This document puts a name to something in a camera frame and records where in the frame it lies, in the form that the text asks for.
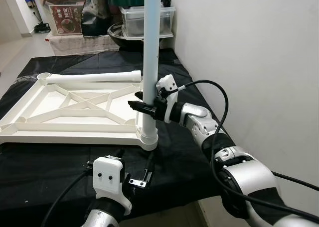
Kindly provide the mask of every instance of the black tablecloth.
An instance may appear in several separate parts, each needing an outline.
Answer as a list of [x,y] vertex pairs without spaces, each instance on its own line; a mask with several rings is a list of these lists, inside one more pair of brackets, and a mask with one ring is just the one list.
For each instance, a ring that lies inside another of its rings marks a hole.
[[[139,52],[33,58],[0,100],[0,118],[35,83],[39,73],[78,75],[142,69],[143,54]],[[167,74],[173,74],[179,86],[192,81],[174,52],[161,50],[159,78]],[[178,100],[209,108],[195,86],[180,92]],[[161,121],[157,121],[157,128],[155,175],[149,190],[136,190],[128,218],[182,206],[219,193],[209,164],[190,132],[176,123]],[[4,143],[0,148],[0,221],[11,220],[11,226],[38,226],[49,205],[83,171],[83,164],[112,154],[121,146]],[[126,146],[125,150],[126,171],[132,178],[142,178],[148,153],[136,146]],[[92,177],[85,178],[58,205],[51,223],[81,226],[94,194]]]

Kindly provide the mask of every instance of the black cable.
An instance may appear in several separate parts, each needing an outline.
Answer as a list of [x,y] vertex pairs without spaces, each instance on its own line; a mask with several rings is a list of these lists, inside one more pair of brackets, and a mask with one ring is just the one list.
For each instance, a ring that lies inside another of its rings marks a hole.
[[[225,90],[218,83],[210,81],[210,80],[198,80],[198,81],[194,81],[194,82],[185,84],[184,86],[188,87],[188,86],[195,85],[195,84],[198,84],[198,83],[212,84],[212,85],[216,86],[222,92],[222,94],[224,96],[224,99],[225,99],[224,114],[223,114],[222,119],[219,122],[219,125],[218,125],[216,131],[215,131],[215,133],[219,133],[220,129],[222,128],[222,126],[223,126],[223,124],[225,122],[225,119],[226,119],[226,116],[227,116],[227,113],[228,113],[228,97],[227,97],[227,94],[226,94]],[[212,146],[215,143],[216,136],[217,135],[213,136]],[[212,159],[214,158],[214,154],[215,154],[214,153],[214,148],[212,147],[212,155],[211,155]],[[319,224],[319,217],[318,216],[315,216],[315,215],[312,215],[312,214],[309,214],[307,212],[304,212],[304,211],[301,211],[301,210],[297,210],[297,209],[294,209],[294,208],[291,208],[291,207],[276,205],[276,204],[273,204],[273,203],[270,203],[270,202],[262,201],[262,200],[259,200],[259,199],[256,199],[256,198],[253,198],[253,197],[250,197],[250,196],[243,195],[243,194],[241,194],[241,193],[239,193],[237,191],[234,191],[233,189],[229,188],[224,183],[222,183],[220,181],[220,179],[218,178],[216,170],[215,170],[215,166],[214,166],[214,160],[211,160],[210,164],[211,164],[211,169],[212,169],[212,173],[213,173],[214,179],[216,179],[217,183],[223,189],[227,190],[228,192],[232,193],[233,195],[236,195],[236,196],[238,196],[241,199],[244,199],[244,200],[249,201],[249,202],[256,203],[258,205],[266,206],[266,207],[269,207],[269,208],[272,208],[272,209],[276,209],[276,210],[279,210],[279,211],[285,211],[285,212],[289,212],[289,213],[297,215],[297,216],[301,216],[301,217],[303,217],[303,218],[305,218],[307,220],[310,220],[310,221],[313,221],[313,222]]]
[[292,182],[296,182],[296,183],[298,183],[300,185],[307,186],[307,187],[309,187],[309,188],[311,188],[311,189],[313,189],[315,191],[319,191],[319,187],[315,186],[313,184],[307,183],[307,182],[302,181],[302,180],[298,180],[298,179],[296,179],[294,177],[285,176],[283,174],[280,174],[280,173],[277,173],[277,172],[274,172],[274,171],[272,171],[272,173],[274,174],[274,176],[277,176],[279,178],[286,179],[286,180],[292,181]]
[[33,12],[34,16],[39,20],[39,22],[41,23],[42,20],[39,19],[39,17],[35,14],[35,12]]
[[51,216],[51,214],[53,213],[56,205],[58,204],[58,202],[71,190],[71,188],[78,183],[82,178],[84,178],[86,175],[88,174],[88,171],[83,172],[81,175],[79,175],[68,187],[66,187],[64,189],[64,191],[60,194],[60,196],[55,200],[55,202],[51,205],[50,209],[48,210],[48,212],[46,213],[41,226],[40,227],[45,227],[49,217]]

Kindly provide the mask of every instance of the clear plastic container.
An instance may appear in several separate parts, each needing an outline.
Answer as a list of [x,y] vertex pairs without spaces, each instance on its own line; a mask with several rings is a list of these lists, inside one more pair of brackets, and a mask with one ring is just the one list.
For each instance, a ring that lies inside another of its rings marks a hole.
[[[144,37],[144,7],[120,8],[123,18],[122,32],[126,39],[143,39]],[[173,37],[171,31],[175,7],[162,7],[160,9],[159,37]]]
[[52,35],[82,34],[81,17],[85,0],[39,0]]

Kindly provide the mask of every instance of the white pvc pipe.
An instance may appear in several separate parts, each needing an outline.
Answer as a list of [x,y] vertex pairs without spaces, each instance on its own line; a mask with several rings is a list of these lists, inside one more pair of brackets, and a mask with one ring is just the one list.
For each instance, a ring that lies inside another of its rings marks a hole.
[[[159,69],[160,0],[144,0],[143,102],[152,105],[156,96]],[[153,150],[158,134],[155,120],[143,114],[141,140]]]
[[59,75],[42,73],[37,76],[39,80],[50,83],[65,82],[140,82],[142,80],[140,70],[123,73],[83,74],[83,75]]

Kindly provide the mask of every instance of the black bowl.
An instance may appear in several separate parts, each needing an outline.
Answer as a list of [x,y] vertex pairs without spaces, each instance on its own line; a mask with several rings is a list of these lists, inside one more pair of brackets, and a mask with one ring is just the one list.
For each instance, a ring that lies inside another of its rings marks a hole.
[[122,23],[116,23],[109,27],[108,34],[111,39],[119,45],[121,49],[130,51],[141,51],[144,47],[144,42],[141,40],[127,40],[122,33]]

